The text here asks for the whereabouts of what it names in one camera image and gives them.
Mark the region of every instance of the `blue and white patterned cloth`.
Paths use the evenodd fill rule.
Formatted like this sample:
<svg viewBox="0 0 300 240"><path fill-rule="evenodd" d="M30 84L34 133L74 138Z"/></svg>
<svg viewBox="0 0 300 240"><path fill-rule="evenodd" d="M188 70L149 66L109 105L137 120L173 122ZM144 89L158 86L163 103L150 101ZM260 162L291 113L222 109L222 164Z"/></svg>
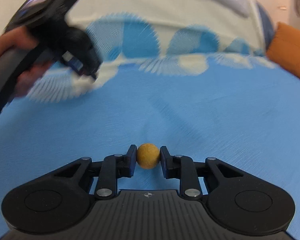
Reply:
<svg viewBox="0 0 300 240"><path fill-rule="evenodd" d="M243 39L221 52L205 26L177 30L166 53L135 16L103 17L87 32L105 60L94 84L55 65L0 115L0 205L12 188L77 158L150 142L284 188L296 203L288 232L300 239L300 80ZM178 189L178 181L137 166L118 188ZM0 235L6 230L0 211Z"/></svg>

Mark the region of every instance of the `human hand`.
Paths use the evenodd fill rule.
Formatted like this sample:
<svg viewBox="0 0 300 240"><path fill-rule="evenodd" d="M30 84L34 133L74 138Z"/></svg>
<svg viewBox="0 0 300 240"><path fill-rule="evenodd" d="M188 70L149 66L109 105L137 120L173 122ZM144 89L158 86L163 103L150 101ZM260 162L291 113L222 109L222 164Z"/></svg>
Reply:
<svg viewBox="0 0 300 240"><path fill-rule="evenodd" d="M12 47L34 49L37 45L38 41L31 36L26 27L18 27L0 36L0 57ZM29 70L24 71L17 79L14 96L25 96L34 83L50 68L51 64L52 62L34 64Z"/></svg>

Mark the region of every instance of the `finger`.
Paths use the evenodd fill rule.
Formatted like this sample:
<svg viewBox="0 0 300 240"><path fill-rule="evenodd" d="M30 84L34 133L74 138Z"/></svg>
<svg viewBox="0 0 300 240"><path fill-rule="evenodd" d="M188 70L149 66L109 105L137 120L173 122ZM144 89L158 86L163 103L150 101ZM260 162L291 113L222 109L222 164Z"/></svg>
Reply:
<svg viewBox="0 0 300 240"><path fill-rule="evenodd" d="M14 45L21 49L34 49L39 44L25 26L12 30L11 35L13 36Z"/></svg>
<svg viewBox="0 0 300 240"><path fill-rule="evenodd" d="M15 97L23 97L27 95L33 87L36 79L33 78L29 71L24 71L19 77L15 86Z"/></svg>
<svg viewBox="0 0 300 240"><path fill-rule="evenodd" d="M19 77L15 87L15 97L27 95L34 83L42 78L44 73L50 68L52 62L44 64L35 64L30 70L24 71Z"/></svg>
<svg viewBox="0 0 300 240"><path fill-rule="evenodd" d="M35 64L29 71L37 78L41 78L44 73L51 67L52 62L46 62L44 64Z"/></svg>

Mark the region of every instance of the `handheld device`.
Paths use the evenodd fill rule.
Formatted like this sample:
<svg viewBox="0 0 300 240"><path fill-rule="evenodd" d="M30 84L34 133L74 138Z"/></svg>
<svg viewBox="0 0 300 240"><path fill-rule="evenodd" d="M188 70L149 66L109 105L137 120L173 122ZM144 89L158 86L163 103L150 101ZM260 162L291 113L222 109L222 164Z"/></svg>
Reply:
<svg viewBox="0 0 300 240"><path fill-rule="evenodd" d="M194 162L162 146L163 175L179 179L179 191L118 192L117 179L134 174L136 154L131 145L126 155L100 162L83 157L13 189L2 202L11 229L2 240L293 239L286 232L295 212L291 196L214 157Z"/></svg>
<svg viewBox="0 0 300 240"><path fill-rule="evenodd" d="M65 16L77 0L27 0L10 20L6 32L25 25L39 40L31 50L9 49L0 57L0 113L13 96L18 76L33 63L59 60L78 75L96 79L101 64L88 35L69 26Z"/></svg>

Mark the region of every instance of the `yellow ball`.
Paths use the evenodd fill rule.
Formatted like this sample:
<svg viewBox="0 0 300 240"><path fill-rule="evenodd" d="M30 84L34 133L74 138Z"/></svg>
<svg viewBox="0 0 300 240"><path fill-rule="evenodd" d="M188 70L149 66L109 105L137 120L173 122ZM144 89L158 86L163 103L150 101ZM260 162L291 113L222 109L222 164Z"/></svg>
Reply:
<svg viewBox="0 0 300 240"><path fill-rule="evenodd" d="M137 150L137 162L143 169L152 169L160 161L160 150L152 143L144 143Z"/></svg>

